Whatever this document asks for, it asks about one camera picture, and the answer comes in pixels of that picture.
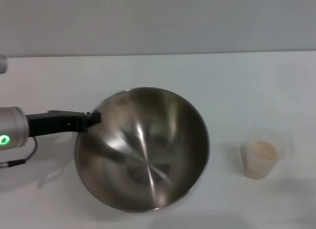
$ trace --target white table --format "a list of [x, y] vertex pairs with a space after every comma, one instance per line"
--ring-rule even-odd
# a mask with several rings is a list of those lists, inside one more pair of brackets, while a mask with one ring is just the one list
[[[106, 97], [153, 86], [189, 100], [203, 116], [211, 154], [197, 187], [164, 210], [131, 214], [95, 199], [73, 160], [76, 135], [39, 137], [28, 164], [0, 170], [1, 228], [316, 228], [316, 52], [12, 58], [1, 106], [27, 114], [87, 112]], [[242, 175], [238, 146], [251, 127], [290, 137], [295, 151], [267, 179]], [[33, 142], [0, 152], [25, 156]]]

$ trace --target black cable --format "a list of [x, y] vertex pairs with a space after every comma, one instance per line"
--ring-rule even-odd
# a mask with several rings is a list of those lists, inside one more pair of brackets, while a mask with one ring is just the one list
[[34, 139], [34, 149], [33, 151], [26, 157], [26, 159], [20, 159], [20, 160], [13, 160], [13, 161], [7, 161], [6, 162], [6, 166], [3, 165], [3, 162], [1, 162], [1, 164], [4, 166], [4, 167], [12, 167], [12, 166], [18, 166], [18, 165], [22, 165], [22, 164], [25, 164], [37, 151], [38, 149], [38, 141], [35, 137], [32, 137]]

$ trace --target gray wall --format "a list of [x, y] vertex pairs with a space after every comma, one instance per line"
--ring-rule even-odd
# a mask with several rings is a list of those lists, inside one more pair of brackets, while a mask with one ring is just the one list
[[0, 0], [0, 53], [316, 49], [316, 0]]

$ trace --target green led indicator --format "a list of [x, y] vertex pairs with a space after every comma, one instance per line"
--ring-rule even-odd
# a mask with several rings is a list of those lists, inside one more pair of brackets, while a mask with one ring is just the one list
[[10, 142], [10, 137], [7, 135], [0, 136], [0, 145], [6, 145]]

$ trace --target metal bowl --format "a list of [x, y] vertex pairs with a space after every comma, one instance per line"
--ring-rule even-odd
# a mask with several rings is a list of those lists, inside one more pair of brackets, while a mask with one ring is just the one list
[[181, 96], [134, 88], [96, 108], [102, 123], [80, 134], [76, 166], [88, 190], [123, 211], [164, 208], [197, 182], [209, 155], [206, 126]]

